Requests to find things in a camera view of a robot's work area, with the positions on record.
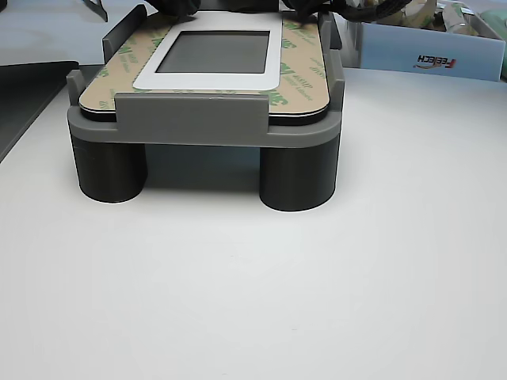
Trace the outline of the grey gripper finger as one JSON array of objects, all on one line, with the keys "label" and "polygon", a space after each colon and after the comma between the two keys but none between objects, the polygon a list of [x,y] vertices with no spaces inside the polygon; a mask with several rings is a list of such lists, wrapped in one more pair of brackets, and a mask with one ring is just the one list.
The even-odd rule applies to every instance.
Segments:
[{"label": "grey gripper finger", "polygon": [[178,17],[192,16],[198,11],[198,0],[176,0],[173,10]]}]

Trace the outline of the long gripper finger with blue pad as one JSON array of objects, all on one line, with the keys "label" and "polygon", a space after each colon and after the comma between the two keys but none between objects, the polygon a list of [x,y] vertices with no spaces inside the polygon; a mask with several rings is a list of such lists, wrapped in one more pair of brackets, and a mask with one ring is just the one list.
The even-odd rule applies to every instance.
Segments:
[{"label": "long gripper finger with blue pad", "polygon": [[314,0],[283,0],[282,2],[290,10],[295,11],[295,19],[301,25],[305,25],[319,7],[319,1]]}]

